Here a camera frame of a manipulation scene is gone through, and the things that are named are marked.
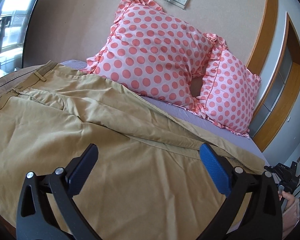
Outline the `person's right hand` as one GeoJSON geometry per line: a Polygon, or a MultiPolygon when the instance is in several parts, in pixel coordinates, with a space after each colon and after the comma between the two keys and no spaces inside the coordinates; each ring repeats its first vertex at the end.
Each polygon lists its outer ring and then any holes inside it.
{"type": "Polygon", "coordinates": [[[282,215],[282,239],[285,239],[300,220],[300,202],[298,198],[295,198],[292,194],[285,191],[279,193],[279,200],[281,200],[282,198],[287,201],[287,205],[282,215]]]}

